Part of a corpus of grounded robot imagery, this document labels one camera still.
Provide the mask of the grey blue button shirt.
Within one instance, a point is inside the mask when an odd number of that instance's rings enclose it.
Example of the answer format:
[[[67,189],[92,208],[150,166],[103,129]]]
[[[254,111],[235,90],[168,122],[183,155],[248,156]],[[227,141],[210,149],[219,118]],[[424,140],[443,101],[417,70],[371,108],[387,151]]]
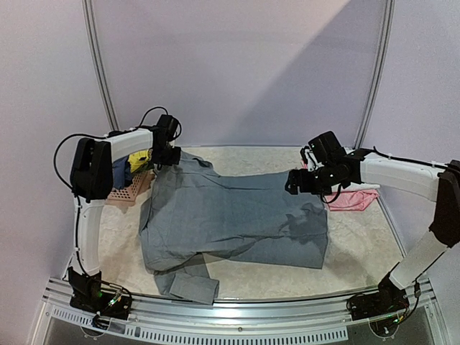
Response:
[[[320,269],[328,245],[326,209],[309,193],[285,190],[286,172],[222,176],[182,153],[158,172],[142,204],[139,236],[160,294],[210,305],[219,293],[204,255]]]

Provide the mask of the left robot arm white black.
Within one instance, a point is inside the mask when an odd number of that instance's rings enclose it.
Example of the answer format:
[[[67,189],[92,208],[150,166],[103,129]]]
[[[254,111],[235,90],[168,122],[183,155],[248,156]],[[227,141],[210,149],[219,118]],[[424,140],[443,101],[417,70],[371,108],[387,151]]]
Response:
[[[112,191],[113,163],[130,154],[149,150],[156,165],[176,165],[180,148],[173,145],[181,134],[178,125],[141,126],[102,137],[87,134],[79,140],[70,172],[75,205],[73,269],[94,277],[100,272],[98,238],[101,213]]]

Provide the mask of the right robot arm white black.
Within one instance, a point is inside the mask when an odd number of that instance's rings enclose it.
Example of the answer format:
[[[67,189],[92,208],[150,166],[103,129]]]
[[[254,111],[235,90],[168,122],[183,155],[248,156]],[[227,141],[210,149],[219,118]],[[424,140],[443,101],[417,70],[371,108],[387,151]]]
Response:
[[[400,292],[459,244],[459,161],[423,162],[376,148],[347,149],[333,132],[310,140],[304,166],[288,173],[285,190],[339,196],[351,185],[382,187],[382,206],[403,259],[383,278],[372,297],[377,313],[398,304]]]

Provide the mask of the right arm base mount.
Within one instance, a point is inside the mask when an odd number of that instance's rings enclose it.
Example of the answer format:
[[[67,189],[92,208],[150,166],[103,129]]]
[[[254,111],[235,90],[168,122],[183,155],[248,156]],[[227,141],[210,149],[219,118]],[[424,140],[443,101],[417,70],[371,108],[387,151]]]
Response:
[[[382,278],[375,293],[357,293],[351,296],[346,301],[346,308],[353,321],[404,311],[393,321],[399,324],[412,313],[405,288],[397,287],[390,280],[390,274]]]

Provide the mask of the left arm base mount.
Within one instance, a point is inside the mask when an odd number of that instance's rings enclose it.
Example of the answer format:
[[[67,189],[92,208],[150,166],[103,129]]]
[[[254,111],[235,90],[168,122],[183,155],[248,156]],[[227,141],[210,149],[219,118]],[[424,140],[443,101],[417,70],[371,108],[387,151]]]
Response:
[[[127,320],[133,297],[125,287],[102,280],[102,273],[86,275],[68,268],[68,281],[73,289],[70,306],[97,316]]]

